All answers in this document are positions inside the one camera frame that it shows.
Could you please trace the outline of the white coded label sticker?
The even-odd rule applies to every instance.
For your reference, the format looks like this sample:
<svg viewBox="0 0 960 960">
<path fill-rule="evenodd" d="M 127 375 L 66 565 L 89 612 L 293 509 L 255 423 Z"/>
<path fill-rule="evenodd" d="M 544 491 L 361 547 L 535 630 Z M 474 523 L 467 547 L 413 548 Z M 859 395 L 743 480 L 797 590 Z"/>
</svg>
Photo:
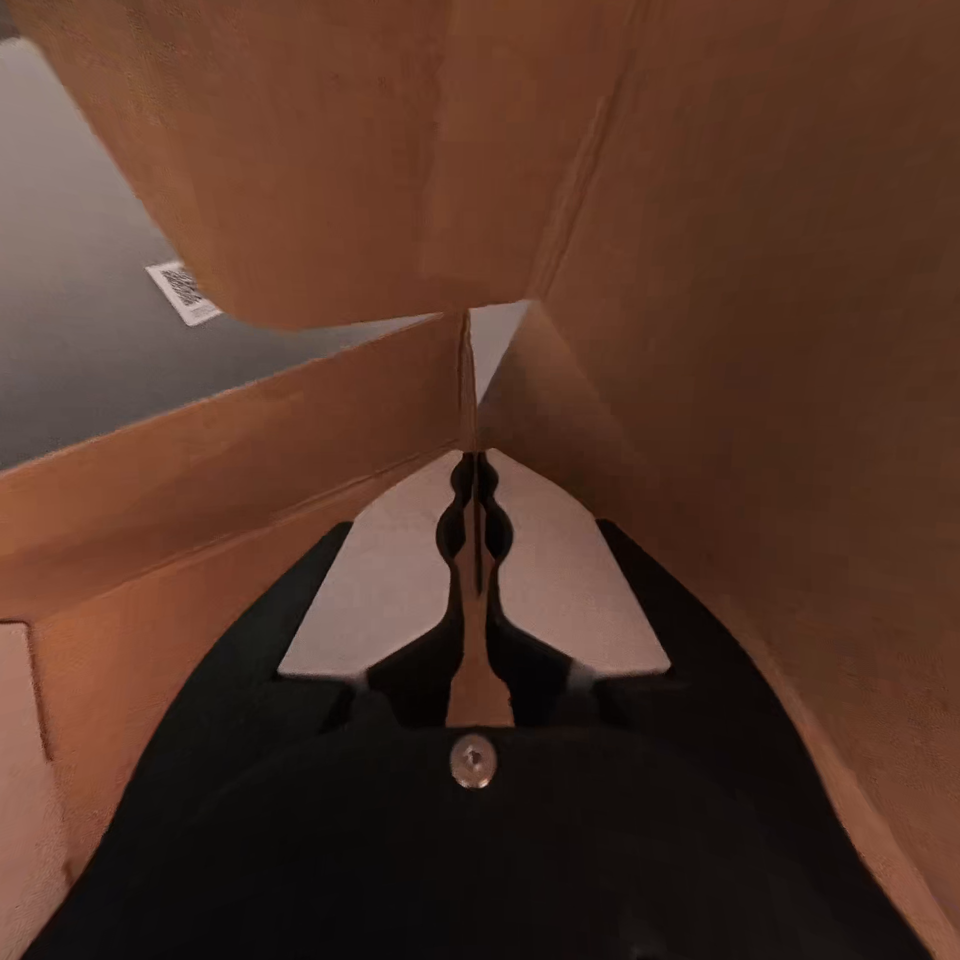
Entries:
<svg viewBox="0 0 960 960">
<path fill-rule="evenodd" d="M 224 311 L 202 293 L 182 261 L 150 265 L 145 271 L 187 328 L 197 328 L 223 315 Z"/>
</svg>

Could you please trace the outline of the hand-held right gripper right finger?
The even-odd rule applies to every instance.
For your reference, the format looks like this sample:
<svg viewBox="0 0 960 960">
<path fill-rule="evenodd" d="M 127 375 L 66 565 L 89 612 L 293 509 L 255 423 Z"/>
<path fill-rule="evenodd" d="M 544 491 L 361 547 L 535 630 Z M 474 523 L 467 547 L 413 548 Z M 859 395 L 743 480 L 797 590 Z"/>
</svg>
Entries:
<svg viewBox="0 0 960 960">
<path fill-rule="evenodd" d="M 610 682 L 668 677 L 669 655 L 584 504 L 496 449 L 480 456 L 480 498 L 486 656 L 515 726 L 547 726 Z"/>
</svg>

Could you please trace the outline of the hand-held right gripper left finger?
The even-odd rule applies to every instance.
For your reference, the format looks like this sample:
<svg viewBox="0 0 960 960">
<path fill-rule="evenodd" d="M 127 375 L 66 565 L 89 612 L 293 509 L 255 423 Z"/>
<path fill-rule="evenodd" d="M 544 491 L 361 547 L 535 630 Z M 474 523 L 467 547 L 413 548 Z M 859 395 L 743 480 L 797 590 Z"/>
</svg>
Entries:
<svg viewBox="0 0 960 960">
<path fill-rule="evenodd" d="M 281 660 L 284 679 L 383 695 L 403 727 L 447 723 L 465 652 L 457 556 L 466 544 L 474 456 L 439 456 L 350 525 Z"/>
</svg>

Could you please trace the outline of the cardboard mailer box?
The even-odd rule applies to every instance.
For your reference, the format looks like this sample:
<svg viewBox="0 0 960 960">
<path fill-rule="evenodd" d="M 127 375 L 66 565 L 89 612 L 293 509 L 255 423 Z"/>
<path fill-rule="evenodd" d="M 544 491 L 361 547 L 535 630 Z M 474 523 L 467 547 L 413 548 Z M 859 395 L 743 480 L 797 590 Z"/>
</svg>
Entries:
<svg viewBox="0 0 960 960">
<path fill-rule="evenodd" d="M 13 958 L 958 958 L 958 2 L 9 2 L 211 302 L 395 333 L 2 471 Z M 473 456 L 444 726 L 279 666 Z M 670 659 L 490 666 L 480 456 Z"/>
</svg>

